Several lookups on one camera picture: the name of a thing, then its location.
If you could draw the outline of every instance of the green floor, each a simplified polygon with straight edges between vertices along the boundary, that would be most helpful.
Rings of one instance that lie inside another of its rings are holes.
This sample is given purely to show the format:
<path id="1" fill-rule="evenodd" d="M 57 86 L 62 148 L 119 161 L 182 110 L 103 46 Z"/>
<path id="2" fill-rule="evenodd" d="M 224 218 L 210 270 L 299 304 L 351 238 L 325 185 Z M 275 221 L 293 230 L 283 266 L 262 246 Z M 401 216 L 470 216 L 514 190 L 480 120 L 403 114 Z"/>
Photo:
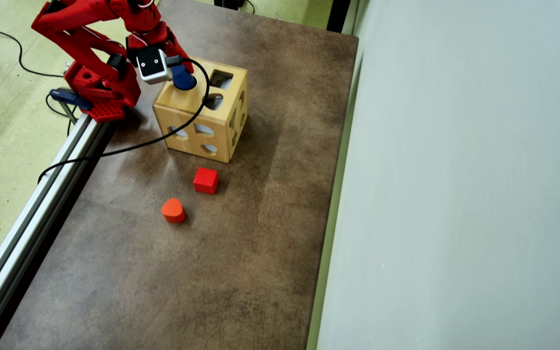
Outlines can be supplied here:
<path id="1" fill-rule="evenodd" d="M 211 4 L 212 0 L 202 2 Z M 0 0 L 0 31 L 12 34 L 22 43 L 23 62 L 29 69 L 58 74 L 72 59 L 30 28 L 44 3 L 45 0 Z M 331 0 L 251 3 L 257 15 L 320 28 L 325 28 L 331 6 Z M 251 13 L 252 6 L 246 2 L 240 11 Z M 91 27 L 111 38 L 128 34 L 118 20 Z M 48 91 L 63 86 L 64 81 L 28 73 L 17 59 L 16 43 L 0 35 L 0 244 L 33 192 L 37 175 L 62 146 L 68 124 L 67 118 L 49 111 L 45 105 Z"/>

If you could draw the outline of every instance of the black cable on floor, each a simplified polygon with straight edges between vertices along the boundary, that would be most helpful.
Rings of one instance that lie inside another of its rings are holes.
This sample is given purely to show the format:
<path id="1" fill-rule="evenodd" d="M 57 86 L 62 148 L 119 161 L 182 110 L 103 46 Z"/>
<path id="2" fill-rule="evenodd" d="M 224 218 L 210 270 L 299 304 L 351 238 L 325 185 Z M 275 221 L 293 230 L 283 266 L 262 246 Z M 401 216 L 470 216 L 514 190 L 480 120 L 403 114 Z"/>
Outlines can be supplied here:
<path id="1" fill-rule="evenodd" d="M 51 109 L 51 111 L 54 111 L 55 113 L 59 114 L 59 115 L 63 115 L 64 117 L 68 117 L 66 115 L 66 113 L 62 113 L 60 111 L 56 111 L 53 107 L 51 107 L 51 105 L 49 104 L 49 96 L 51 95 L 47 95 L 47 97 L 45 97 L 45 103 L 47 104 L 47 107 L 49 107 L 49 109 Z"/>
<path id="2" fill-rule="evenodd" d="M 252 6 L 252 14 L 255 14 L 255 13 L 256 13 L 256 9 L 255 9 L 254 5 L 253 5 L 251 2 L 249 2 L 249 0 L 245 0 L 245 1 L 247 1 L 247 3 L 249 4 L 249 6 Z"/>
<path id="3" fill-rule="evenodd" d="M 67 161 L 57 162 L 56 164 L 53 164 L 52 166 L 48 167 L 47 169 L 44 169 L 44 171 L 40 174 L 40 177 L 38 177 L 38 183 L 40 183 L 40 180 L 42 179 L 42 177 L 49 170 L 55 169 L 58 166 L 62 166 L 64 164 L 69 164 L 69 163 L 72 163 L 72 162 L 89 161 L 89 160 L 92 160 L 92 159 L 98 159 L 98 158 L 102 158 L 102 157 L 117 155 L 118 153 L 124 153 L 124 152 L 128 152 L 128 151 L 132 151 L 133 149 L 148 146 L 149 144 L 153 144 L 155 142 L 159 142 L 161 140 L 165 140 L 168 137 L 171 137 L 171 135 L 174 135 L 175 133 L 178 133 L 180 130 L 184 129 L 189 124 L 191 124 L 193 122 L 193 120 L 195 120 L 195 118 L 198 117 L 198 115 L 202 111 L 202 108 L 205 105 L 205 102 L 207 101 L 207 98 L 209 98 L 209 86 L 211 86 L 211 82 L 209 81 L 209 74 L 207 74 L 207 71 L 204 69 L 204 67 L 202 67 L 202 65 L 200 63 L 196 62 L 195 60 L 192 60 L 191 58 L 181 58 L 181 62 L 192 62 L 193 64 L 198 66 L 198 68 L 200 68 L 200 70 L 204 74 L 205 81 L 207 82 L 207 89 L 205 90 L 204 98 L 202 99 L 202 102 L 200 103 L 200 107 L 198 107 L 198 110 L 192 115 L 191 118 L 189 118 L 189 120 L 187 120 L 187 122 L 185 122 L 185 124 L 179 126 L 176 129 L 173 129 L 172 131 L 163 135 L 162 137 L 158 137 L 158 138 L 153 139 L 153 140 L 142 142 L 142 143 L 136 144 L 134 146 L 130 146 L 130 147 L 122 148 L 122 149 L 116 149 L 116 151 L 103 153 L 102 155 L 95 155 L 95 156 L 90 156 L 90 157 L 81 157 L 81 158 L 76 158 L 76 159 L 69 159 Z"/>
<path id="4" fill-rule="evenodd" d="M 18 53 L 18 64 L 20 64 L 20 66 L 25 69 L 26 71 L 28 71 L 29 73 L 34 73 L 34 74 L 38 74 L 38 75 L 42 75 L 44 77 L 55 77 L 55 78 L 63 78 L 64 75 L 55 75 L 55 74 L 47 74 L 47 73 L 40 73 L 39 71 L 35 71 L 35 70 L 31 70 L 25 66 L 23 66 L 23 62 L 21 61 L 21 58 L 23 57 L 23 47 L 21 46 L 20 42 L 18 40 L 16 40 L 15 37 L 11 36 L 10 34 L 6 34 L 3 32 L 0 32 L 0 34 L 5 35 L 9 38 L 11 38 L 12 40 L 14 40 L 17 44 L 18 44 L 18 48 L 20 49 L 20 52 Z"/>

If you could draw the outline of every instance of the red cube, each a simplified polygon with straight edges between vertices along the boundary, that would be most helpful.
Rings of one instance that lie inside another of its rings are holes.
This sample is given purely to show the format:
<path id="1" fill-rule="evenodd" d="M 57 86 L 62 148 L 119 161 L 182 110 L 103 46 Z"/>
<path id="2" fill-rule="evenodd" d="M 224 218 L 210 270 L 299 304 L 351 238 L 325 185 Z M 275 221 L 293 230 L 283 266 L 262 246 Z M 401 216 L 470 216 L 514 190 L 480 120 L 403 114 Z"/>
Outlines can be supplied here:
<path id="1" fill-rule="evenodd" d="M 218 182 L 220 182 L 220 176 L 217 170 L 198 168 L 196 177 L 193 179 L 193 188 L 198 192 L 215 194 Z"/>

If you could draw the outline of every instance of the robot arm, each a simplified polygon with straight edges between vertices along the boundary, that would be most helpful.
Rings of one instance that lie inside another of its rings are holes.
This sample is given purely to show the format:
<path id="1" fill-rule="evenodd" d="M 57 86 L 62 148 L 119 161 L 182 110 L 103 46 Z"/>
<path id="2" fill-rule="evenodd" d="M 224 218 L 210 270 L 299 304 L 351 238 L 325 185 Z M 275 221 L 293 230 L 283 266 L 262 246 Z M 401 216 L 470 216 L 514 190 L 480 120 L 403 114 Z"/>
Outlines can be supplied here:
<path id="1" fill-rule="evenodd" d="M 131 32 L 126 48 L 87 28 L 116 18 L 122 18 Z M 73 57 L 64 78 L 75 93 L 91 102 L 92 107 L 82 111 L 102 122 L 124 118 L 123 107 L 137 104 L 140 87 L 134 67 L 140 67 L 142 79 L 153 84 L 173 77 L 165 57 L 188 57 L 160 18 L 153 0 L 52 0 L 42 7 L 32 28 Z M 92 49 L 108 53 L 109 60 L 103 62 Z M 156 71 L 157 64 L 161 71 Z M 184 69 L 193 73 L 190 62 Z"/>

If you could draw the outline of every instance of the gray wall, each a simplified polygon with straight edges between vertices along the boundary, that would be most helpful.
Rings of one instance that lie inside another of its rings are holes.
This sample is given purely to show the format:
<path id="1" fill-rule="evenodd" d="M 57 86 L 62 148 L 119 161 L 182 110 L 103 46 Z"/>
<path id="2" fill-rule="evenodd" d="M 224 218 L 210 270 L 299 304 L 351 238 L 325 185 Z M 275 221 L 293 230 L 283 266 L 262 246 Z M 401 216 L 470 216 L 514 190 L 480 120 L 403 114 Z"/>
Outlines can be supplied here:
<path id="1" fill-rule="evenodd" d="M 560 349 L 560 0 L 372 0 L 318 348 Z"/>

